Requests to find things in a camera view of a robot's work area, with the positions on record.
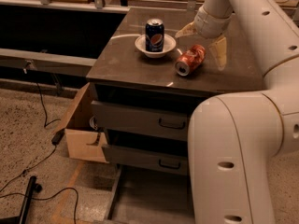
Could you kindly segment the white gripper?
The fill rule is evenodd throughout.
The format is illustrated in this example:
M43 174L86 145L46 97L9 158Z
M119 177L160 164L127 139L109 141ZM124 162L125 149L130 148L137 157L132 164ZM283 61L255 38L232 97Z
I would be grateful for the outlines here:
M233 9L231 6L224 9L209 11L201 6L190 22L175 34L175 38L199 34L203 38L217 38L209 44L209 51L219 70L227 64L227 39L222 35L231 21Z

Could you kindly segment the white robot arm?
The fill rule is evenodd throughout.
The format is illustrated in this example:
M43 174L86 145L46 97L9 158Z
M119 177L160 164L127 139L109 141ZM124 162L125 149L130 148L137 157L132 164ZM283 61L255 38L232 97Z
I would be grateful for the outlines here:
M211 97L193 111L188 156L196 224L276 224L269 158L298 148L299 30L274 0L205 0L194 23L219 36L236 15L263 75L261 91Z

